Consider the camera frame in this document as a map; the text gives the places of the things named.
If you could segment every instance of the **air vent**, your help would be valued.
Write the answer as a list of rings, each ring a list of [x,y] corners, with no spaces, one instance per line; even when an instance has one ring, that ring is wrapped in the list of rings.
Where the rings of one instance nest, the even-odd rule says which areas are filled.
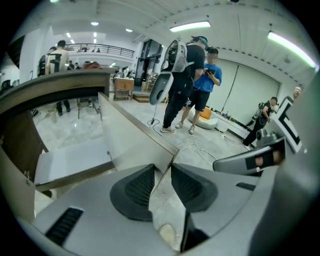
[[[45,236],[57,245],[62,246],[83,213],[83,210],[68,208]]]

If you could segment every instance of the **black shorts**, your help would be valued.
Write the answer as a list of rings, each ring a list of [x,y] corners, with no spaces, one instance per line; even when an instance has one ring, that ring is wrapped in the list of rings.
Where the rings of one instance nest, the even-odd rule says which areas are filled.
[[[198,110],[200,112],[204,111],[207,105],[209,96],[210,96],[210,92],[204,92],[204,91],[193,88],[189,95],[190,104],[188,105],[188,108],[192,108],[195,105],[194,106],[195,110]]]

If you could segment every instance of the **white shirt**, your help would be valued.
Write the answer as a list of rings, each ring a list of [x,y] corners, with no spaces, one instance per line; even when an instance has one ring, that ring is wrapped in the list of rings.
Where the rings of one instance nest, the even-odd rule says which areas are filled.
[[[53,51],[46,61],[46,66],[49,68],[50,74],[67,70],[65,64],[69,64],[69,52],[64,49]]]

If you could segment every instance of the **blue t-shirt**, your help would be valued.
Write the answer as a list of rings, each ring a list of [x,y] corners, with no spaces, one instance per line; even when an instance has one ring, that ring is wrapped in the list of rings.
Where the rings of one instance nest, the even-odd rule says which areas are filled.
[[[214,77],[219,79],[220,85],[222,83],[222,70],[217,64],[204,64],[204,68],[214,70]],[[194,82],[194,87],[205,93],[211,93],[214,89],[214,82],[209,78],[207,74],[203,74],[200,78]]]

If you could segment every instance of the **fluorescent light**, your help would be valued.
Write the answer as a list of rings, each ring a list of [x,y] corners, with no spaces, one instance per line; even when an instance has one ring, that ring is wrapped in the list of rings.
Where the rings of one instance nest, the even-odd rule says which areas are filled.
[[[293,51],[296,55],[298,55],[301,59],[303,59],[306,63],[309,64],[312,68],[317,69],[317,64],[306,54],[302,49],[296,46],[294,43],[288,41],[287,39],[283,38],[280,35],[277,35],[274,32],[269,32],[268,38],[272,41],[277,42],[278,44],[288,48],[289,50]]]
[[[170,30],[172,32],[178,32],[178,31],[182,31],[182,30],[197,29],[197,28],[209,28],[209,27],[211,27],[211,26],[208,21],[198,21],[198,22],[193,22],[193,23],[189,23],[189,24],[174,26],[174,27],[171,27]]]

